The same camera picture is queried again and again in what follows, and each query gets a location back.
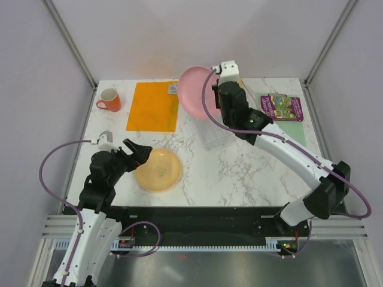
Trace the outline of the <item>pink plate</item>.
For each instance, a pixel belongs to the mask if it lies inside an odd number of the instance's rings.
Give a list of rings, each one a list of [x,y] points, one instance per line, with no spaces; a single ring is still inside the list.
[[[181,106],[186,113],[198,120],[208,119],[202,105],[202,88],[210,72],[209,68],[203,66],[189,68],[182,74],[177,85],[177,96]],[[220,110],[215,105],[215,95],[212,90],[212,85],[216,84],[217,80],[218,76],[213,74],[205,90],[206,107],[213,117],[220,115]]]

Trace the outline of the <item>light yellow plate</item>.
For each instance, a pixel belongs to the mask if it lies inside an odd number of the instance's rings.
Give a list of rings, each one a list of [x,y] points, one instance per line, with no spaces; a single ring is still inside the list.
[[[135,171],[141,188],[162,192],[172,188],[180,179],[183,165],[176,153],[163,148],[153,149],[147,162]]]

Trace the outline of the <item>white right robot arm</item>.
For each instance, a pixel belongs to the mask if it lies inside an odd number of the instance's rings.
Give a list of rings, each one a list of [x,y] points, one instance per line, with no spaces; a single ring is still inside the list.
[[[343,161],[334,164],[289,138],[271,117],[249,106],[245,90],[237,82],[214,84],[212,90],[223,120],[219,126],[276,157],[311,189],[277,213],[275,231],[285,236],[309,218],[328,219],[348,194],[344,182],[350,177],[349,165]]]

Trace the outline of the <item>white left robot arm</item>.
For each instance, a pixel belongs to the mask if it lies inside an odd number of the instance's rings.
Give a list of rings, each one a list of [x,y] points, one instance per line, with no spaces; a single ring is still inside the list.
[[[132,226],[128,217],[116,215],[112,218],[107,210],[116,195],[116,183],[125,173],[145,164],[152,147],[125,139],[123,143],[131,151],[126,154],[106,135],[88,143],[96,145],[98,152],[91,157],[90,173],[84,181],[78,205],[55,197],[75,212],[77,221],[60,267],[53,279],[43,282],[43,286],[96,286],[115,239],[127,234]]]

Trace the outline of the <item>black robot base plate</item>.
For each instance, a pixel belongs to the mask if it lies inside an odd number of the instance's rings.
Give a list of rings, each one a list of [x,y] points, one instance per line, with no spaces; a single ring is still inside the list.
[[[263,245],[268,237],[300,239],[309,233],[307,222],[290,227],[276,223],[278,207],[121,207],[111,206],[106,214],[122,223],[149,221],[124,236],[133,235],[139,245],[234,246]]]

